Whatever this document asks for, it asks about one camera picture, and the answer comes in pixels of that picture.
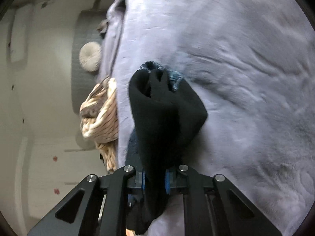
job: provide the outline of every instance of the gray fleece blanket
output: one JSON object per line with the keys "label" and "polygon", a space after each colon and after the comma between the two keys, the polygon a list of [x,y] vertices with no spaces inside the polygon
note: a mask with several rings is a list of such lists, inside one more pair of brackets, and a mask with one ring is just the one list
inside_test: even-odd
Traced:
{"label": "gray fleece blanket", "polygon": [[[128,82],[153,60],[185,75],[208,111],[186,163],[227,176],[284,236],[292,235],[315,194],[315,33],[298,4],[125,0],[122,16],[121,1],[108,11],[113,28],[104,41],[116,54],[119,167],[133,129]],[[176,196],[148,235],[184,235],[183,224]]]}

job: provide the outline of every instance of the white panel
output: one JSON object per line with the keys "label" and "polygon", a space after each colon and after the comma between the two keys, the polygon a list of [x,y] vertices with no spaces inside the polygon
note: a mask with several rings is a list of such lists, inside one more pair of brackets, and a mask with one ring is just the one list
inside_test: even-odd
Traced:
{"label": "white panel", "polygon": [[23,60],[26,57],[27,26],[32,15],[32,4],[25,5],[16,11],[11,34],[11,62]]}

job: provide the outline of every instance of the white wall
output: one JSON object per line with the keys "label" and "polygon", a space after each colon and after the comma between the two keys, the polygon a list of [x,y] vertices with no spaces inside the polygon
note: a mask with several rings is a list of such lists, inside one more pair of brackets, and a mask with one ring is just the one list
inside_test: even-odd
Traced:
{"label": "white wall", "polygon": [[9,29],[14,16],[10,10],[0,21],[0,210],[17,234],[21,234],[15,206],[15,172],[26,124],[16,88],[7,64]]}
{"label": "white wall", "polygon": [[50,0],[42,8],[44,1],[35,1],[27,64],[13,64],[15,84],[36,138],[74,136],[79,117],[71,104],[72,42],[79,13],[91,9],[95,0]]}

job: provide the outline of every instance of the plush blanket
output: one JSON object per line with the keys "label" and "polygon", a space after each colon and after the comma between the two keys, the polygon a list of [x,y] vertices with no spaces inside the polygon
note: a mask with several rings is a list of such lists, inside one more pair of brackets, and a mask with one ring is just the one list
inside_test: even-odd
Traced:
{"label": "plush blanket", "polygon": [[[119,167],[133,129],[128,83],[157,61],[181,72],[208,112],[186,163],[227,176],[292,235],[315,194],[315,33],[295,0],[116,0],[108,19]],[[148,235],[184,235],[182,206],[172,198]]]}

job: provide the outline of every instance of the black fabric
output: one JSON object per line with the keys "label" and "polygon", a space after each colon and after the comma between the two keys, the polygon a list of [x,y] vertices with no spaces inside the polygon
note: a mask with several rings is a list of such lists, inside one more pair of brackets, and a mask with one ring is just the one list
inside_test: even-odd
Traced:
{"label": "black fabric", "polygon": [[138,155],[146,179],[144,197],[127,214],[127,229],[144,234],[167,204],[165,170],[182,163],[182,150],[199,132],[207,111],[184,79],[174,88],[166,70],[138,70],[130,80],[129,99],[135,130],[126,164]]}

